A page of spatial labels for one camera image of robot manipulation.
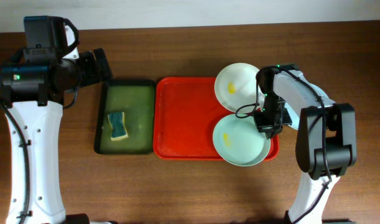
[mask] sponge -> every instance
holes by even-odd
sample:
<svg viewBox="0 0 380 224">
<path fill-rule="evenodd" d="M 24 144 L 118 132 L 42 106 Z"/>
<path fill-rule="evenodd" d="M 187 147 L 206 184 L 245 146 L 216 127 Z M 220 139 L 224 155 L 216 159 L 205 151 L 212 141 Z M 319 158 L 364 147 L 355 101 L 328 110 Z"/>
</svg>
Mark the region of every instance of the sponge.
<svg viewBox="0 0 380 224">
<path fill-rule="evenodd" d="M 119 141 L 129 137 L 125 127 L 125 114 L 122 111 L 112 112 L 108 116 L 111 126 L 111 141 Z"/>
</svg>

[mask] wooden table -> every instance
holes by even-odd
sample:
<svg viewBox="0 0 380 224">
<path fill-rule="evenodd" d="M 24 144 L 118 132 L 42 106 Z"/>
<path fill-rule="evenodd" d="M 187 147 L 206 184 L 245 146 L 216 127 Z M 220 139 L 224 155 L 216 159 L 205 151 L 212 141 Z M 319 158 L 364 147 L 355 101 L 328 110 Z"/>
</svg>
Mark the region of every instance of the wooden table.
<svg viewBox="0 0 380 224">
<path fill-rule="evenodd" d="M 80 41 L 80 51 L 105 49 L 116 78 L 213 77 L 235 62 L 259 68 L 295 62 L 311 83 L 356 111 L 358 161 L 335 186 L 323 218 L 380 223 L 380 21 L 84 30 Z M 0 63 L 23 45 L 22 33 L 0 34 Z M 100 90 L 101 84 L 81 89 L 62 118 L 67 214 L 124 223 L 229 223 L 282 218 L 290 208 L 301 174 L 296 131 L 284 128 L 276 159 L 247 168 L 154 154 L 103 156 L 93 151 Z M 11 193 L 10 151 L 0 111 L 0 223 Z"/>
</svg>

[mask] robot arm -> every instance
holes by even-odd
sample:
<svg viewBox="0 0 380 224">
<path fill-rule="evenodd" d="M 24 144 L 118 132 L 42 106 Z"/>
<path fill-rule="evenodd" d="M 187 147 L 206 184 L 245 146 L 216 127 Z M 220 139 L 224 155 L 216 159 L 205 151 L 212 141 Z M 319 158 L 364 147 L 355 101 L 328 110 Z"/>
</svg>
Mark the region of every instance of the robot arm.
<svg viewBox="0 0 380 224">
<path fill-rule="evenodd" d="M 321 97 L 326 111 L 326 124 L 335 137 L 325 139 L 328 165 L 332 181 L 325 174 L 322 152 L 321 105 L 305 84 L 296 80 L 292 73 L 311 86 Z M 337 105 L 316 86 L 311 85 L 296 65 L 277 65 L 262 69 L 257 83 L 265 93 L 264 108 L 254 112 L 254 121 L 259 132 L 272 138 L 280 133 L 283 124 L 291 119 L 284 103 L 293 108 L 300 117 L 296 156 L 303 171 L 294 204 L 286 213 L 286 223 L 321 223 L 328 196 L 344 175 L 348 166 L 356 162 L 356 131 L 354 110 L 349 104 Z"/>
<path fill-rule="evenodd" d="M 108 80 L 112 73 L 103 49 L 78 54 L 78 30 L 68 19 L 26 17 L 24 27 L 27 47 L 0 72 L 0 105 L 12 145 L 6 223 L 88 223 L 83 215 L 80 221 L 65 215 L 60 194 L 58 138 L 64 92 Z M 22 56 L 25 62 L 19 63 Z"/>
</svg>

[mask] black cable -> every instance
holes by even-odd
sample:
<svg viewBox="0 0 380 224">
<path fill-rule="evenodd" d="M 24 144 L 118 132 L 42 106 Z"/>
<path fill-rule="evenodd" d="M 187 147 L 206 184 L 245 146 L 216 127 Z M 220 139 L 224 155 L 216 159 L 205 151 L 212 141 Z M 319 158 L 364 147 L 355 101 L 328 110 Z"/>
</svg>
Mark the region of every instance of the black cable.
<svg viewBox="0 0 380 224">
<path fill-rule="evenodd" d="M 298 223 L 299 221 L 301 221 L 301 219 L 305 216 L 307 216 L 309 213 L 311 213 L 313 211 L 313 209 L 315 209 L 315 207 L 317 206 L 317 204 L 319 203 L 320 199 L 322 198 L 323 194 L 325 193 L 325 191 L 328 189 L 328 184 L 330 182 L 325 182 L 323 184 L 323 188 L 320 190 L 320 193 L 319 195 L 317 196 L 315 202 L 313 203 L 313 205 L 304 213 L 302 214 L 299 218 L 297 218 L 292 224 L 296 224 Z"/>
<path fill-rule="evenodd" d="M 64 106 L 63 109 L 68 109 L 75 104 L 75 102 L 77 101 L 77 98 L 78 98 L 78 89 L 79 89 L 78 87 L 74 88 L 74 92 L 75 92 L 74 98 L 72 99 L 71 103 L 67 106 Z"/>
<path fill-rule="evenodd" d="M 283 111 L 283 103 L 280 103 L 280 110 Z M 276 127 L 281 127 L 283 124 L 283 113 L 281 113 L 281 116 L 280 116 L 280 124 L 279 125 L 275 125 L 274 129 L 273 129 L 273 133 L 276 131 Z"/>
<path fill-rule="evenodd" d="M 277 67 L 276 67 L 276 66 L 268 66 L 268 67 L 264 67 L 263 69 L 261 69 L 261 70 L 259 70 L 259 71 L 257 72 L 256 77 L 255 77 L 256 80 L 257 80 L 257 99 L 256 99 L 256 103 L 252 103 L 252 104 L 250 104 L 250 105 L 244 105 L 244 106 L 240 107 L 239 109 L 237 109 L 237 110 L 235 111 L 235 113 L 234 113 L 236 118 L 248 118 L 249 116 L 252 116 L 253 113 L 257 110 L 257 107 L 259 106 L 259 91 L 258 91 L 259 79 L 258 79 L 258 76 L 259 76 L 259 74 L 260 74 L 262 71 L 267 70 L 267 69 L 270 69 L 270 68 L 277 68 Z M 240 111 L 242 108 L 245 108 L 245 107 L 248 107 L 248 106 L 254 106 L 253 110 L 252 110 L 250 113 L 248 113 L 248 114 L 246 114 L 246 115 L 244 115 L 244 116 L 239 116 L 239 115 L 238 115 L 238 114 L 239 114 L 239 111 Z"/>
<path fill-rule="evenodd" d="M 5 112 L 6 116 L 9 118 L 10 122 L 13 124 L 14 128 L 17 130 L 17 133 L 20 137 L 20 145 L 22 147 L 23 155 L 24 155 L 24 173 L 25 173 L 25 192 L 24 192 L 24 208 L 21 212 L 21 215 L 17 218 L 20 218 L 19 224 L 23 224 L 28 216 L 28 208 L 29 208 L 29 192 L 30 192 L 30 182 L 29 182 L 29 156 L 28 156 L 28 148 L 25 137 L 21 131 L 20 126 L 17 124 L 17 121 L 14 119 L 13 115 L 9 112 L 6 105 L 0 100 L 0 106 L 2 110 Z"/>
</svg>

